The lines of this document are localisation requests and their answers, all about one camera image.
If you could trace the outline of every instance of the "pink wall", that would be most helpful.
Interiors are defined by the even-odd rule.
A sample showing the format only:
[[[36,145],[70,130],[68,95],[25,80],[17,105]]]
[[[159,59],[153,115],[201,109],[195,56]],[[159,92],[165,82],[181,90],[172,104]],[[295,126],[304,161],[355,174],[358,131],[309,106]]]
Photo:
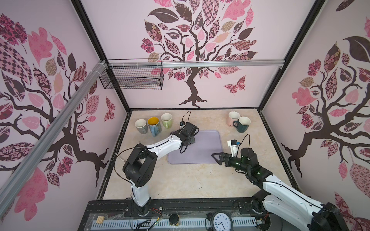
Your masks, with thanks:
[[[370,2],[341,2],[328,1],[264,115],[304,193],[369,230]]]
[[[70,1],[3,1],[1,9],[3,185],[99,59]],[[0,229],[76,230],[87,202],[96,199],[125,116],[115,91],[98,80]]]

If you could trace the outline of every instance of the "dark brown leaf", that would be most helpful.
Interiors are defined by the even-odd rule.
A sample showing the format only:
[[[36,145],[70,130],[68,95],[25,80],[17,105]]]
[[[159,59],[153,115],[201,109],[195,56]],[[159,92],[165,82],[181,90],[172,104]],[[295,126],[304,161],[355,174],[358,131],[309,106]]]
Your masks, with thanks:
[[[158,8],[148,14],[156,16],[163,23],[174,23],[179,20],[179,17],[172,11],[166,8]]]

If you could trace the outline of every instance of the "black round knob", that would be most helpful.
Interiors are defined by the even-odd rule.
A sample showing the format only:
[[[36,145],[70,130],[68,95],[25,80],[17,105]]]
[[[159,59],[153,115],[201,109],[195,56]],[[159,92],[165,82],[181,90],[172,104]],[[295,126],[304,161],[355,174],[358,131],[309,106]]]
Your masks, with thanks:
[[[177,214],[171,214],[171,216],[169,217],[169,223],[171,225],[177,225],[178,222],[179,222],[179,216]]]

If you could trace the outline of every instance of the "table surface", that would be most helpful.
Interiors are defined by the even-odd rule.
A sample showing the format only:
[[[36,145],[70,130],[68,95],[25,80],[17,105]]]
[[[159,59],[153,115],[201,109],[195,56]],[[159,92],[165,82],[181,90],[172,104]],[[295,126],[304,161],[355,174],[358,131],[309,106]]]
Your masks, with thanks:
[[[244,136],[249,133],[251,137],[250,147],[257,154],[259,164],[273,172],[284,183],[291,185],[258,111],[256,109],[234,110],[241,116],[247,116],[252,121],[248,130],[244,133],[239,133],[234,127],[231,128],[226,125],[226,119],[230,111],[192,110],[189,122],[200,130],[217,130],[220,133],[222,149],[225,153],[231,153],[227,146],[228,140],[236,139],[241,142]],[[171,131],[179,128],[179,123],[185,112],[187,110],[133,111],[120,152],[134,147],[138,143],[149,145],[168,137]],[[173,125],[170,129],[166,129],[161,122],[162,132],[157,137],[153,137],[149,132],[143,135],[136,130],[136,120],[148,120],[153,116],[161,118],[164,113],[172,115]],[[248,137],[240,148],[247,146]],[[123,177],[125,177],[122,171],[124,161],[120,158],[126,160],[131,151],[128,150],[122,153],[115,163],[117,172]],[[251,197],[259,191],[257,186],[250,183],[243,174],[235,172],[233,168],[220,166],[217,163],[169,164],[166,156],[157,160],[153,176],[148,184],[151,198]],[[130,197],[131,193],[130,184],[112,171],[103,199],[125,199]]]

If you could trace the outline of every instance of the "blue mug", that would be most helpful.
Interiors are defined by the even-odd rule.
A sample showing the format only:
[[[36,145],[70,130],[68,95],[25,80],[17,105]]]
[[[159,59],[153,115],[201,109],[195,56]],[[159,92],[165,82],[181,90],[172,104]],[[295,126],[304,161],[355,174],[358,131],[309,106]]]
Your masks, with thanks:
[[[161,133],[161,123],[157,117],[152,117],[148,120],[149,129],[152,133],[152,136],[158,136]]]

